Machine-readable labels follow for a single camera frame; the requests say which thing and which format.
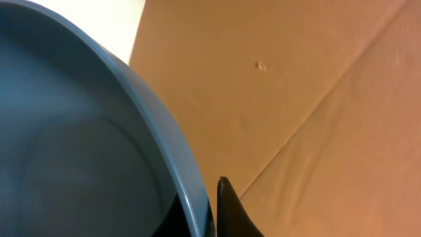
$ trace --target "blue curved object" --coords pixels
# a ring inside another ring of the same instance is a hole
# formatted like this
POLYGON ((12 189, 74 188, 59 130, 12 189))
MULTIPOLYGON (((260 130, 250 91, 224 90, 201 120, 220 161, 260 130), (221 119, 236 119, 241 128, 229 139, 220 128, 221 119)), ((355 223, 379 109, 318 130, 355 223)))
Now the blue curved object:
POLYGON ((113 226, 98 227, 89 236, 150 234, 175 192, 190 234, 213 235, 195 159, 146 83, 60 15, 35 3, 0 0, 0 235, 74 236, 72 225, 63 224, 67 217, 54 217, 60 213, 53 208, 71 210, 62 207, 66 198, 84 207, 80 213, 103 212, 73 219, 73 229, 90 221, 126 228, 110 233, 113 226), (138 187, 143 179, 148 181, 138 187), (85 191, 63 194, 72 187, 85 191), (59 195, 64 198, 51 198, 59 195), (155 204, 142 205, 138 198, 155 204), (120 206, 124 211, 116 210, 120 206), (125 216, 151 224, 140 228, 136 220, 121 221, 125 216))

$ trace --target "white wall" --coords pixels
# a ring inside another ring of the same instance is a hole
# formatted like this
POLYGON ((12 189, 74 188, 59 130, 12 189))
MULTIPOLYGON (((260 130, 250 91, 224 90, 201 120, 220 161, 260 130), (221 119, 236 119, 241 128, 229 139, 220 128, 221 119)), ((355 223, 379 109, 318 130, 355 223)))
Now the white wall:
POLYGON ((145 0, 30 0, 61 14, 125 63, 145 0))

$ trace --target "cardboard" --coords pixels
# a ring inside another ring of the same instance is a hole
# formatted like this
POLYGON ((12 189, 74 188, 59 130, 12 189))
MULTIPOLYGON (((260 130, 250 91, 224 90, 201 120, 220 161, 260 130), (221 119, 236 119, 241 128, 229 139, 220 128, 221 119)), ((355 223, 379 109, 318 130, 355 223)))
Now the cardboard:
POLYGON ((420 1, 146 1, 130 66, 265 236, 417 236, 420 1))

